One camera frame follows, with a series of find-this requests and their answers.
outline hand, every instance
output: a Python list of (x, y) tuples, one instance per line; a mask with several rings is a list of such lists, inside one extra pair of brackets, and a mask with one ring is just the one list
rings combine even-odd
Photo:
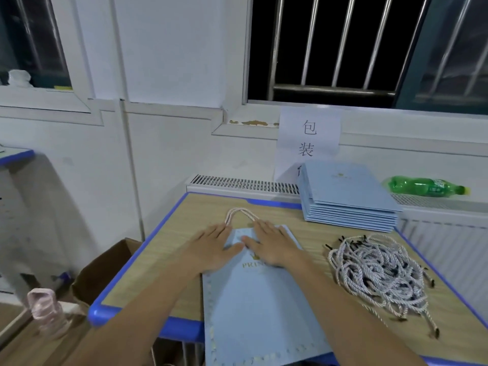
[(231, 232), (232, 227), (226, 226), (225, 223), (209, 226), (206, 230), (197, 232), (185, 243), (181, 257), (198, 273), (216, 271), (244, 248), (244, 244), (237, 243), (223, 249)]
[(257, 220), (254, 221), (254, 232), (259, 242), (248, 236), (243, 236), (242, 242), (266, 264), (286, 268), (297, 255), (303, 253), (283, 226), (276, 228), (270, 221)]

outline blue table edge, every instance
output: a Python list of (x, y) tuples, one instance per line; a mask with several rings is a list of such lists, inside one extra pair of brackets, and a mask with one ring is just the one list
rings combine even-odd
[[(231, 197), (234, 199), (244, 199), (249, 204), (254, 204), (254, 205), (264, 205), (264, 206), (277, 207), (277, 208), (302, 209), (302, 205), (298, 203), (284, 203), (284, 202), (268, 201), (268, 200), (261, 200), (261, 199), (249, 199), (249, 198), (238, 197), (238, 196), (222, 196), (217, 194), (186, 192), (177, 201), (177, 203), (173, 206), (173, 208), (169, 211), (169, 213), (163, 218), (163, 220), (158, 224), (158, 226), (154, 229), (154, 231), (147, 237), (147, 239), (140, 246), (140, 248), (134, 253), (131, 259), (127, 261), (127, 263), (122, 267), (119, 273), (112, 279), (112, 281), (107, 285), (107, 287), (100, 293), (100, 295), (95, 299), (93, 304), (90, 306), (88, 310), (88, 320), (93, 326), (98, 327), (106, 324), (108, 320), (110, 320), (112, 317), (114, 317), (117, 313), (121, 311), (121, 308), (119, 307), (107, 306), (101, 303), (105, 300), (108, 293), (119, 282), (121, 277), (129, 269), (132, 263), (137, 259), (139, 254), (141, 254), (141, 252), (155, 237), (155, 235), (159, 232), (159, 230), (161, 230), (163, 225), (168, 221), (168, 219), (171, 217), (174, 211), (180, 206), (183, 200), (185, 200), (188, 194), (204, 194), (204, 195), (212, 195), (212, 196)], [(459, 294), (454, 289), (454, 287), (452, 287), (452, 285), (441, 275), (441, 273), (437, 271), (436, 268), (424, 258), (422, 253), (420, 253), (418, 249), (396, 227), (395, 227), (395, 231), (419, 255), (419, 257), (424, 260), (424, 262), (429, 266), (429, 268), (437, 274), (437, 276), (448, 286), (448, 288), (453, 291), (453, 293), (460, 299), (460, 301), (462, 301), (463, 304), (469, 308), (469, 310), (473, 313), (473, 315), (488, 329), (488, 324), (481, 317), (481, 315), (479, 315), (476, 312), (476, 310), (461, 296), (461, 294)], [(204, 343), (205, 341), (204, 322), (196, 321), (196, 320), (188, 320), (179, 317), (168, 317), (161, 332), (159, 333), (159, 337), (181, 341), (181, 342)], [(434, 358), (434, 357), (423, 356), (423, 359), (431, 365), (457, 365), (457, 366), (474, 365), (474, 363), (462, 363), (462, 362), (449, 361), (449, 360), (444, 360), (444, 359)], [(321, 363), (338, 364), (333, 353), (327, 353), (321, 356), (317, 356), (310, 360), (321, 362)]]
[(11, 162), (15, 162), (15, 161), (18, 161), (21, 159), (31, 158), (35, 155), (34, 151), (31, 149), (9, 148), (6, 146), (4, 146), (4, 148), (5, 149), (24, 150), (24, 151), (22, 151), (20, 153), (11, 154), (11, 155), (8, 155), (6, 157), (2, 157), (3, 152), (0, 153), (0, 166), (7, 165)]

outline paper sign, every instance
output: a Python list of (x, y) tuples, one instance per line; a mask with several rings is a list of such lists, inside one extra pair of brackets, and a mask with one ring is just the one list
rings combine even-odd
[(276, 182), (296, 184), (302, 163), (332, 159), (339, 150), (341, 110), (282, 106), (276, 144)]

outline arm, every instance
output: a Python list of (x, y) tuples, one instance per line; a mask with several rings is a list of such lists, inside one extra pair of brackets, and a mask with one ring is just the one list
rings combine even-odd
[(344, 289), (336, 285), (311, 257), (298, 249), (283, 227), (254, 222), (260, 243), (243, 237), (246, 246), (267, 264), (286, 268), (302, 289), (342, 366), (421, 366), (424, 361)]
[(242, 250), (242, 244), (223, 250), (231, 231), (220, 224), (195, 235), (150, 286), (85, 338), (65, 365), (142, 364), (186, 285), (203, 271), (223, 267)]

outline radiator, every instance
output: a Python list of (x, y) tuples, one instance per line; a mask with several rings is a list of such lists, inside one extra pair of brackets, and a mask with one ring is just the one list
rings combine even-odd
[[(186, 191), (300, 203), (295, 184), (194, 175)], [(488, 204), (392, 194), (403, 206), (397, 229), (488, 321)]]

